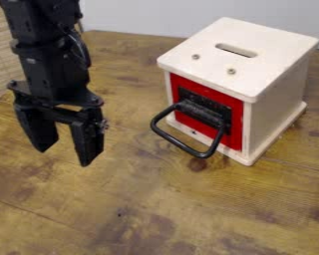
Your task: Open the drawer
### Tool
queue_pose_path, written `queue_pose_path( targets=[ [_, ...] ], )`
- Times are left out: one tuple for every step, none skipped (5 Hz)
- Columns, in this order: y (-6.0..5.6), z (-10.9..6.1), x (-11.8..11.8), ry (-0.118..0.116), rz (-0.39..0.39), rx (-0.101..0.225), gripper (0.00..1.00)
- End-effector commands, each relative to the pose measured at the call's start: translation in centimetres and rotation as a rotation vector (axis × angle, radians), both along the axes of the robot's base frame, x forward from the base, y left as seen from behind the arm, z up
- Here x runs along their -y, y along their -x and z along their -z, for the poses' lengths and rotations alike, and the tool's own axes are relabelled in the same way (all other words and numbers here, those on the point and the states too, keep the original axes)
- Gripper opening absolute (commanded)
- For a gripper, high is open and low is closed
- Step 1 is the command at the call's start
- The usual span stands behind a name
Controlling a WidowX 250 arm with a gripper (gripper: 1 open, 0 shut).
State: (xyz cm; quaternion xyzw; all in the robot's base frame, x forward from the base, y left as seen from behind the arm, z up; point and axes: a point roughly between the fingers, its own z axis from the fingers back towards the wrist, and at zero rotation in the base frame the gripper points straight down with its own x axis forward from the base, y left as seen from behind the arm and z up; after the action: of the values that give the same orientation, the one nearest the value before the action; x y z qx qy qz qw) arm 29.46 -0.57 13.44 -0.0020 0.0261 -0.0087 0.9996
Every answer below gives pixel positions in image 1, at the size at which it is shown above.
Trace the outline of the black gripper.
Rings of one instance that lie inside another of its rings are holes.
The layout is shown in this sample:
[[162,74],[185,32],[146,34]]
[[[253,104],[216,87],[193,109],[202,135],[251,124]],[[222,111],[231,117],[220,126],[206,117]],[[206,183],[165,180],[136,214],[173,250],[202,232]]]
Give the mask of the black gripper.
[[67,38],[53,42],[10,43],[25,75],[10,82],[15,96],[14,112],[25,135],[39,152],[57,142],[55,122],[70,124],[81,166],[87,166],[103,151],[102,99],[87,88],[89,66],[85,46]]

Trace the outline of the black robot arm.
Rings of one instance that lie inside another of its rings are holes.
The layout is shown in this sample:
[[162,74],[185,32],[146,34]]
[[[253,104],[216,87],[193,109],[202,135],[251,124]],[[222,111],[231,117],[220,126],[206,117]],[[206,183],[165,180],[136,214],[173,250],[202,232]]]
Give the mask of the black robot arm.
[[55,124],[70,129],[82,166],[103,151],[102,99],[87,89],[91,60],[75,24],[79,0],[0,0],[25,79],[10,81],[14,112],[35,149],[58,140]]

